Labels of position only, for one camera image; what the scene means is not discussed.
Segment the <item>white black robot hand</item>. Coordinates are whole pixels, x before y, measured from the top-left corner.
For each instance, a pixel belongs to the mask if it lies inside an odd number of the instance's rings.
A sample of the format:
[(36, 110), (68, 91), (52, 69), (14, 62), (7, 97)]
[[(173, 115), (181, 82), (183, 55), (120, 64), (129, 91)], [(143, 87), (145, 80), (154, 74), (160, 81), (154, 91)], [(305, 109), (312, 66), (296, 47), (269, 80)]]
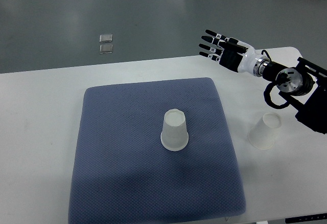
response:
[(260, 66), (269, 62), (268, 58), (258, 54), (253, 46), (232, 37), (206, 30), (201, 39), (209, 45), (199, 44), (204, 49), (199, 54), (218, 62), (219, 65), (237, 73), (248, 72), (260, 77)]

